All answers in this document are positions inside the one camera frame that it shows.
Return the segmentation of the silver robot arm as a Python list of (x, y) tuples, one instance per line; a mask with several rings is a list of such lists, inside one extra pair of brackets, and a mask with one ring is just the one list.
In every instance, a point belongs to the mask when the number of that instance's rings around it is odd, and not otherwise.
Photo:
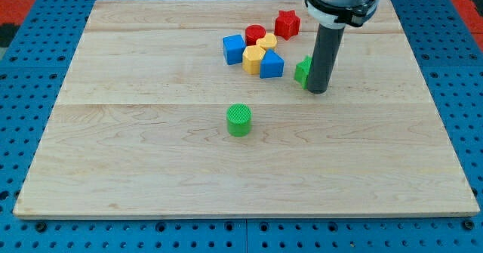
[(328, 29), (361, 27), (370, 20), (380, 0), (305, 0), (310, 16)]

